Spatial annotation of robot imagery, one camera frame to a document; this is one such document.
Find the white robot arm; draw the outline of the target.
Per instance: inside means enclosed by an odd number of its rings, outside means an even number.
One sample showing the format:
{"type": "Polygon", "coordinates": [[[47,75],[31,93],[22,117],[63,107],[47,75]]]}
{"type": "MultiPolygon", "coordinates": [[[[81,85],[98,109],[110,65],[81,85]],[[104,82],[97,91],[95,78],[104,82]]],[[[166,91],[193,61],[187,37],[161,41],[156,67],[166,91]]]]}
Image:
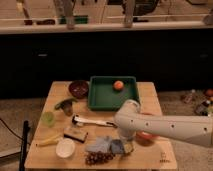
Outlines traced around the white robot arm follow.
{"type": "Polygon", "coordinates": [[[132,140],[136,132],[145,132],[182,142],[213,147],[213,117],[143,115],[135,100],[126,100],[114,115],[118,135],[132,140]]]}

